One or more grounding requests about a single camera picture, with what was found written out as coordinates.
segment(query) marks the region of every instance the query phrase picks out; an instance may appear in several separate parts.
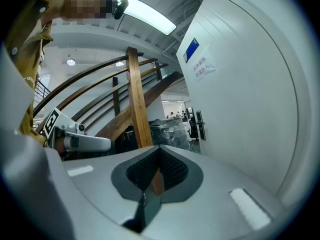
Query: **mustard yellow sleeve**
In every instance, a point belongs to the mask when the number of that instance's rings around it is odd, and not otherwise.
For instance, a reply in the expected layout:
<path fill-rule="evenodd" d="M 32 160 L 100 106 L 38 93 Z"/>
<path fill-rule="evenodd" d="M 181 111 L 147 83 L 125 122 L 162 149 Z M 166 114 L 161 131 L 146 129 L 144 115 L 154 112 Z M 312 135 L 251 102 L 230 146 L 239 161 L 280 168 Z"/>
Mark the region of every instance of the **mustard yellow sleeve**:
<path fill-rule="evenodd" d="M 28 109 L 28 111 L 25 113 L 23 120 L 21 122 L 20 132 L 25 135 L 30 135 L 31 137 L 35 138 L 40 143 L 41 146 L 44 146 L 47 138 L 39 135 L 32 128 L 32 126 L 30 125 L 31 120 L 32 120 L 32 113 L 30 113 L 30 109 Z"/>
<path fill-rule="evenodd" d="M 36 131 L 34 131 L 34 129 L 32 129 L 32 128 L 31 128 L 31 131 L 30 131 L 30 135 L 31 135 L 32 137 L 34 137 L 34 138 L 40 143 L 40 145 L 41 145 L 42 147 L 45 146 L 45 142 L 46 142 L 46 140 L 47 140 L 46 137 L 39 135 L 39 134 L 38 134 Z"/>

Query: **black mesh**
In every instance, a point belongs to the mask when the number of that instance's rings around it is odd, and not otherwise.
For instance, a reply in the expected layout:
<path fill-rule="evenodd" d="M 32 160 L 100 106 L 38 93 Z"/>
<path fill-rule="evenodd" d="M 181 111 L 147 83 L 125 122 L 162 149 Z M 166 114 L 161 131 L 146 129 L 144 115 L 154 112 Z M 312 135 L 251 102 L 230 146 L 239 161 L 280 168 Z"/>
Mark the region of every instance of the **black mesh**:
<path fill-rule="evenodd" d="M 165 190 L 176 186 L 188 176 L 186 164 L 162 149 L 157 149 L 131 165 L 126 170 L 126 176 L 144 192 L 158 169 L 162 173 Z"/>
<path fill-rule="evenodd" d="M 162 149 L 160 151 L 160 172 L 163 176 L 164 189 L 168 190 L 188 176 L 188 167 L 186 164 Z"/>
<path fill-rule="evenodd" d="M 159 165 L 159 151 L 151 153 L 147 157 L 141 159 L 131 165 L 126 170 L 126 176 L 143 192 L 150 185 Z"/>

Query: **gray robotic arm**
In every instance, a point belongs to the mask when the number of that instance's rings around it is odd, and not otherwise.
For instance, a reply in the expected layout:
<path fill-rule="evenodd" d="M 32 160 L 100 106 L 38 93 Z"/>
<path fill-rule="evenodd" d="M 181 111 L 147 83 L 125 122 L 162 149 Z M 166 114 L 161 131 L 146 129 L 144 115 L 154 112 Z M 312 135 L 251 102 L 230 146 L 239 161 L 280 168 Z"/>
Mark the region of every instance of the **gray robotic arm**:
<path fill-rule="evenodd" d="M 106 152 L 114 148 L 114 141 L 108 138 L 87 136 L 85 126 L 77 123 L 54 108 L 44 125 L 48 147 L 54 149 L 57 137 L 64 137 L 67 151 Z"/>

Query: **wooden post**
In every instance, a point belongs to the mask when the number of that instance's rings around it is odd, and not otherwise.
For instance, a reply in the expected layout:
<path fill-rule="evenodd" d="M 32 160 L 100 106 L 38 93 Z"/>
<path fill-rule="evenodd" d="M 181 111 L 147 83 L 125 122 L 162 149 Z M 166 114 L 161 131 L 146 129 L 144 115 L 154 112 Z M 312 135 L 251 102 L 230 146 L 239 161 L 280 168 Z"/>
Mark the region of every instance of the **wooden post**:
<path fill-rule="evenodd" d="M 158 78 L 158 81 L 162 81 L 161 68 L 159 68 L 160 65 L 158 62 L 155 62 L 154 64 L 157 67 L 156 77 Z"/>
<path fill-rule="evenodd" d="M 118 85 L 118 77 L 112 78 L 112 87 L 116 87 Z M 114 110 L 114 116 L 120 114 L 120 103 L 119 103 L 119 92 L 118 90 L 113 92 L 113 110 Z"/>
<path fill-rule="evenodd" d="M 152 146 L 153 143 L 142 89 L 137 49 L 128 47 L 126 55 L 128 55 L 126 65 L 128 67 L 128 93 L 133 129 L 138 147 L 144 148 Z"/>

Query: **chair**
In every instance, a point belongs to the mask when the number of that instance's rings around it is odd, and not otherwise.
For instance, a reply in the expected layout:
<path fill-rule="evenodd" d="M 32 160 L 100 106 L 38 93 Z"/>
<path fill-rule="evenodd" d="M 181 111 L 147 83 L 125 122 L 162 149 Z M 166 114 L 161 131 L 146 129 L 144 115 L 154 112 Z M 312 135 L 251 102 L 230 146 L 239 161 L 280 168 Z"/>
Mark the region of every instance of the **chair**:
<path fill-rule="evenodd" d="M 190 132 L 190 130 L 188 130 L 189 136 L 190 136 L 190 138 L 195 138 L 192 140 L 193 142 L 198 142 L 199 135 L 198 135 L 196 119 L 194 116 L 191 117 L 189 123 L 190 123 L 190 128 L 191 128 L 191 132 Z"/>

